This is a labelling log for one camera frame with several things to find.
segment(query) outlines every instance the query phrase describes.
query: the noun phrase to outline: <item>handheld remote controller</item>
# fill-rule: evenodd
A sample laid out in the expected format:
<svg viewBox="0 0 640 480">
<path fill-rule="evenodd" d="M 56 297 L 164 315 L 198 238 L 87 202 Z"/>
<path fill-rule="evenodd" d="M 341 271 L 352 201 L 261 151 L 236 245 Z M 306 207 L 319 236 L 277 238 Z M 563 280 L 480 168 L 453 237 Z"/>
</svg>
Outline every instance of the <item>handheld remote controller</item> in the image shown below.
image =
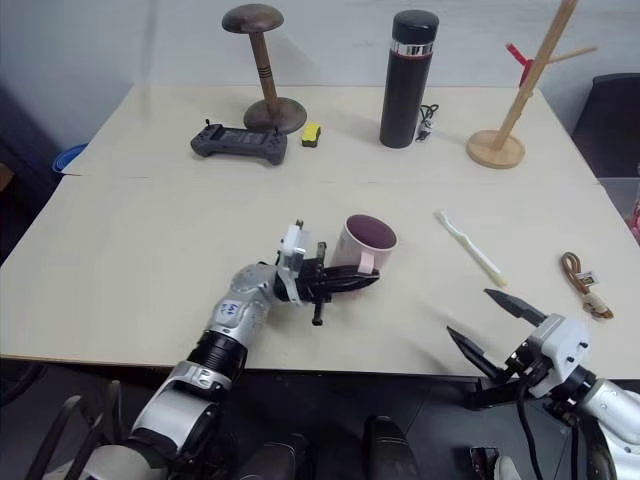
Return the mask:
<svg viewBox="0 0 640 480">
<path fill-rule="evenodd" d="M 246 155 L 266 159 L 279 165 L 287 150 L 287 136 L 277 131 L 255 132 L 242 128 L 227 128 L 219 123 L 207 126 L 191 140 L 191 148 L 198 155 L 208 157 L 213 153 Z"/>
</svg>

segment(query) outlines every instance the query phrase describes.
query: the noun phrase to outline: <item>yellow object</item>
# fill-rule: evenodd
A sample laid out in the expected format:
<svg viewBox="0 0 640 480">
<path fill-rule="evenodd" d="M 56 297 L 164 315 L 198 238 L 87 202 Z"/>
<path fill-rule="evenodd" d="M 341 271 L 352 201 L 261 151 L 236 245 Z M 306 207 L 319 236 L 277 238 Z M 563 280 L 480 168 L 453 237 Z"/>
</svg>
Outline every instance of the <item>yellow object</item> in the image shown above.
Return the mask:
<svg viewBox="0 0 640 480">
<path fill-rule="evenodd" d="M 302 146 L 303 147 L 317 147 L 318 146 L 318 138 L 320 138 L 320 132 L 322 129 L 320 128 L 319 123 L 310 123 L 308 124 L 304 132 L 302 132 Z"/>
</svg>

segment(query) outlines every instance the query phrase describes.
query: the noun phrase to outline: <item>white mug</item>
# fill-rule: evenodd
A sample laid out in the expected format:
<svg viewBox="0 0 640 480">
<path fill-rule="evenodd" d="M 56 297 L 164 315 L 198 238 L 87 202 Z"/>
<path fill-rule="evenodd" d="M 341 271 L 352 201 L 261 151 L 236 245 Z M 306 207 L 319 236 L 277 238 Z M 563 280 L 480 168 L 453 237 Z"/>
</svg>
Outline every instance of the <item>white mug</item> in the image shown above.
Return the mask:
<svg viewBox="0 0 640 480">
<path fill-rule="evenodd" d="M 398 244 L 395 232 L 375 217 L 351 215 L 344 223 L 331 265 L 358 265 L 361 273 L 380 270 Z"/>
</svg>

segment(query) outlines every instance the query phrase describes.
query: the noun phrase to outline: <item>white wall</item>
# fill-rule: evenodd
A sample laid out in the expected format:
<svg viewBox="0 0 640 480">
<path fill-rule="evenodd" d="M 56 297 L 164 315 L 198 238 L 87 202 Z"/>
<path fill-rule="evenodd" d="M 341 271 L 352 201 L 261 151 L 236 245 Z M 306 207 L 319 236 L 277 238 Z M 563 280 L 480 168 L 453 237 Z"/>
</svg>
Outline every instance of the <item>white wall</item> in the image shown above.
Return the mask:
<svg viewBox="0 0 640 480">
<path fill-rule="evenodd" d="M 285 23 L 267 34 L 281 84 L 383 85 L 391 19 L 440 17 L 429 83 L 513 86 L 558 0 L 269 0 Z M 62 147 L 86 142 L 136 81 L 257 83 L 243 35 L 220 20 L 242 0 L 0 0 L 0 81 Z M 571 130 L 591 78 L 640 71 L 640 1 L 582 0 L 558 53 L 600 50 L 548 68 L 541 88 Z"/>
</svg>

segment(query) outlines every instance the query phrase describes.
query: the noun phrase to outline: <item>silver band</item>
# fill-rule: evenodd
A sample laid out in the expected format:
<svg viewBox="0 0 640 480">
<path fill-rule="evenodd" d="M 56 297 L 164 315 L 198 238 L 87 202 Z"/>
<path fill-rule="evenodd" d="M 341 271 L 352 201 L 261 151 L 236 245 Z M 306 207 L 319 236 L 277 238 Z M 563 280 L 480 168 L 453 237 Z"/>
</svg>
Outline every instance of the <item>silver band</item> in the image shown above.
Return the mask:
<svg viewBox="0 0 640 480">
<path fill-rule="evenodd" d="M 433 51 L 433 42 L 422 45 L 409 45 L 400 43 L 399 41 L 392 39 L 391 51 L 396 55 L 405 58 L 426 58 L 431 55 L 431 52 Z"/>
<path fill-rule="evenodd" d="M 168 380 L 180 380 L 203 390 L 211 390 L 214 383 L 219 383 L 225 390 L 231 390 L 230 378 L 188 360 L 178 362 L 169 374 Z"/>
</svg>

